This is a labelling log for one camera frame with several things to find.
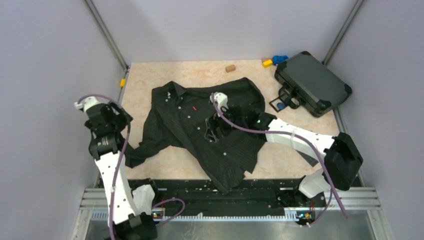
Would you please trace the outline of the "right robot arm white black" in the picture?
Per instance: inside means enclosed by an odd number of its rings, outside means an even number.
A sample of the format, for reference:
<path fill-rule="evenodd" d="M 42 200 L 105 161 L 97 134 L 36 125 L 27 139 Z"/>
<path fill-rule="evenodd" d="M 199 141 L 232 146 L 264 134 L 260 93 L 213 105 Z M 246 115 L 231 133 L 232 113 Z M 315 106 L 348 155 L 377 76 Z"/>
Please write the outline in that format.
<path fill-rule="evenodd" d="M 266 142 L 289 146 L 321 164 L 321 169 L 301 178 L 293 192 L 297 205 L 307 206 L 316 195 L 327 190 L 347 191 L 353 186 L 364 160 L 349 134 L 320 134 L 267 112 L 243 112 L 239 106 L 228 106 L 228 96 L 222 92 L 213 92 L 209 101 L 216 113 L 206 119 L 205 138 L 216 143 L 230 131 L 239 130 Z"/>

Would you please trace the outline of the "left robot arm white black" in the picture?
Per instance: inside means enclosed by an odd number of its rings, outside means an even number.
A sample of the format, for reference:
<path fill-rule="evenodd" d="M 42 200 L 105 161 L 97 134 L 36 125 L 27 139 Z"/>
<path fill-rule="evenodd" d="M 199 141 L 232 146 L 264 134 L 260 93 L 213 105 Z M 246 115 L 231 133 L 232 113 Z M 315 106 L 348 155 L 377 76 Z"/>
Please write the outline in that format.
<path fill-rule="evenodd" d="M 108 233 L 105 240 L 154 240 L 158 236 L 152 217 L 152 207 L 160 202 L 160 193 L 151 179 L 141 186 L 141 208 L 136 206 L 126 174 L 125 151 L 129 136 L 122 131 L 131 129 L 133 118 L 116 101 L 107 103 L 99 94 L 83 96 L 75 108 L 88 119 L 90 130 L 88 151 L 101 175 L 108 208 Z"/>

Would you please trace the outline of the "black pinstriped shirt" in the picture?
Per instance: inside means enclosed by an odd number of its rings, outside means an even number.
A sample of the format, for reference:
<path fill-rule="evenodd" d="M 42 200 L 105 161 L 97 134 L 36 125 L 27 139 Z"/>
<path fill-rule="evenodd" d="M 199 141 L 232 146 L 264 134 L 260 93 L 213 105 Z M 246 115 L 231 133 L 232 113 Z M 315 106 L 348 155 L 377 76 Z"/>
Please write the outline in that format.
<path fill-rule="evenodd" d="M 211 87 L 185 88 L 171 81 L 151 91 L 151 109 L 145 120 L 142 140 L 134 150 L 127 150 L 126 166 L 134 168 L 147 158 L 172 146 L 186 149 L 199 162 L 215 187 L 228 194 L 252 172 L 264 141 L 240 130 L 211 142 L 205 138 L 206 119 L 215 113 L 210 102 L 212 93 L 227 95 L 228 105 L 243 112 L 265 110 L 259 88 L 243 77 Z"/>

